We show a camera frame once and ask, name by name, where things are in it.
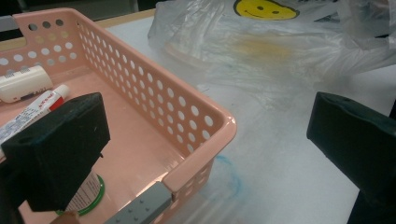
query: gray metal bracket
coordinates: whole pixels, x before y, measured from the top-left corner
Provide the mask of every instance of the gray metal bracket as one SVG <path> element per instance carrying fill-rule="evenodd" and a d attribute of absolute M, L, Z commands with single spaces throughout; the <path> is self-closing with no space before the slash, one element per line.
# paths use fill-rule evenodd
<path fill-rule="evenodd" d="M 156 182 L 145 192 L 123 207 L 106 224 L 149 224 L 172 201 L 172 194 L 161 182 Z"/>

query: label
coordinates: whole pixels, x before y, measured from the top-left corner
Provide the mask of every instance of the label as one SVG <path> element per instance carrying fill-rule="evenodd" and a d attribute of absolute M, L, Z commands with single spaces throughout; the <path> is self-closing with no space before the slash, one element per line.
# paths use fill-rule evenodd
<path fill-rule="evenodd" d="M 91 171 L 79 187 L 77 193 L 67 205 L 66 211 L 80 211 L 89 207 L 99 196 L 100 182 L 95 172 Z"/>

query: plastic bag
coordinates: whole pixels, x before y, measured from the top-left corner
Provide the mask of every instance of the plastic bag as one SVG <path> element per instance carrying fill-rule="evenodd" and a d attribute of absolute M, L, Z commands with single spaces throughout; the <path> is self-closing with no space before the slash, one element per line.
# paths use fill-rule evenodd
<path fill-rule="evenodd" d="M 340 1 L 338 14 L 344 32 L 361 48 L 372 46 L 372 39 L 389 34 L 389 2 L 387 0 Z"/>
<path fill-rule="evenodd" d="M 396 49 L 396 1 L 389 1 L 389 47 Z"/>
<path fill-rule="evenodd" d="M 313 15 L 309 10 L 299 12 L 305 12 L 304 21 L 266 21 L 232 14 L 233 4 L 157 4 L 148 41 L 184 63 L 206 69 L 208 81 L 238 87 L 262 106 L 280 110 L 301 90 L 336 88 L 333 83 L 339 78 L 396 63 L 396 51 L 389 49 L 387 39 L 372 38 L 369 49 L 346 44 L 348 37 L 339 23 L 308 20 Z M 320 17 L 329 15 L 331 10 Z"/>

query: table surface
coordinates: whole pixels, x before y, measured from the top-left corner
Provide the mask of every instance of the table surface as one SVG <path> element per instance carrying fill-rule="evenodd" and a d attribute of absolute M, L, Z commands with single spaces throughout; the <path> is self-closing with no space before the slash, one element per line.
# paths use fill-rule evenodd
<path fill-rule="evenodd" d="M 315 94 L 296 96 L 287 112 L 266 111 L 245 91 L 210 82 L 205 71 L 192 71 L 151 49 L 147 34 L 154 12 L 97 23 L 223 105 L 238 123 L 206 186 L 169 223 L 347 223 L 358 189 L 305 137 Z M 0 50 L 20 45 L 20 38 L 8 40 L 0 42 Z M 392 71 L 355 77 L 345 96 L 387 114 L 394 97 L 384 99 L 383 93 L 396 85 Z"/>

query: pink plastic basket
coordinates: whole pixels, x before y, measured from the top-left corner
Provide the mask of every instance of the pink plastic basket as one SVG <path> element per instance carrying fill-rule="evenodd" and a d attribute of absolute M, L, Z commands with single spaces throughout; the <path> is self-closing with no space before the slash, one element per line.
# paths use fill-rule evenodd
<path fill-rule="evenodd" d="M 40 64 L 55 87 L 70 87 L 70 98 L 104 96 L 111 141 L 93 170 L 105 180 L 106 195 L 81 222 L 103 223 L 155 181 L 172 192 L 172 204 L 154 223 L 172 216 L 205 184 L 213 159 L 233 139 L 233 116 L 73 9 L 14 19 L 27 44 L 0 52 L 0 74 Z M 32 101 L 0 103 L 1 124 Z M 21 211 L 27 223 L 57 216 L 32 213 L 27 204 Z"/>

